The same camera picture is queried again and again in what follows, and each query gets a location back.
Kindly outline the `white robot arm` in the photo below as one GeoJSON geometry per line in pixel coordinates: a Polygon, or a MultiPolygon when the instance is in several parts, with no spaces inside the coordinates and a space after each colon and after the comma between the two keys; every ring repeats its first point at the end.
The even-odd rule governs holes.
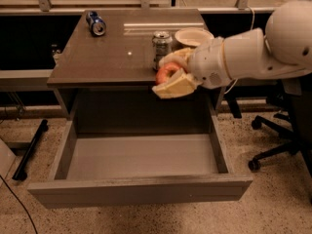
{"type": "Polygon", "coordinates": [[[239,79],[288,79],[312,72],[312,2],[296,0],[276,9],[264,29],[206,40],[160,60],[159,98],[180,98],[197,87],[226,87],[239,79]]]}

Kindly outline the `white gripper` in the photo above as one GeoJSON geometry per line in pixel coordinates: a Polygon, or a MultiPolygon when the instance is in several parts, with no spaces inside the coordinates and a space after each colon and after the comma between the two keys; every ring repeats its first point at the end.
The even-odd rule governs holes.
{"type": "Polygon", "coordinates": [[[159,98],[181,98],[192,94],[198,86],[207,89],[226,87],[232,81],[225,67],[224,39],[206,40],[195,50],[183,48],[174,51],[159,60],[162,67],[174,62],[187,69],[179,69],[166,83],[152,87],[159,98]]]}

